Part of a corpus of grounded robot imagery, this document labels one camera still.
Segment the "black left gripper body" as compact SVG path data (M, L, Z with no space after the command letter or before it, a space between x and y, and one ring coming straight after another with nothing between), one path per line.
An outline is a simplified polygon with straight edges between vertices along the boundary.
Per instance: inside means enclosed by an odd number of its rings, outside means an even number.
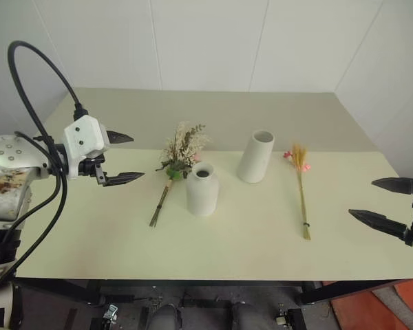
M103 154L97 156L96 158L85 158L78 164L78 175L93 177L96 179L99 185L105 185L106 172L102 169L102 163L105 162L105 157Z

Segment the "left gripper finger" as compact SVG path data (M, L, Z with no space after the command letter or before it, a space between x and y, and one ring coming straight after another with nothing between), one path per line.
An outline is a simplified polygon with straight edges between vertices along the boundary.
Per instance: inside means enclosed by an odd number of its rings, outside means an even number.
M117 176L112 176L108 177L105 175L105 181L103 182L103 186L118 186L118 185L124 185L128 184L129 182L132 182L136 179L141 178L144 176L144 173L139 173L139 172L124 172L124 173L119 173Z
M115 131L107 131L107 137L110 144L122 144L134 141L133 137Z

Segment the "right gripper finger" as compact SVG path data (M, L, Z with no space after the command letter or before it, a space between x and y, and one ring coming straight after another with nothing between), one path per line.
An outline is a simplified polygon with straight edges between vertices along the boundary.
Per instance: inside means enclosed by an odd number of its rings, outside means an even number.
M349 209L348 212L358 221L366 224L368 227L384 232L397 238L404 238L407 231L405 224L388 219L382 214L368 210Z
M376 179L372 185L394 193L413 195L413 179L407 177L387 177Z

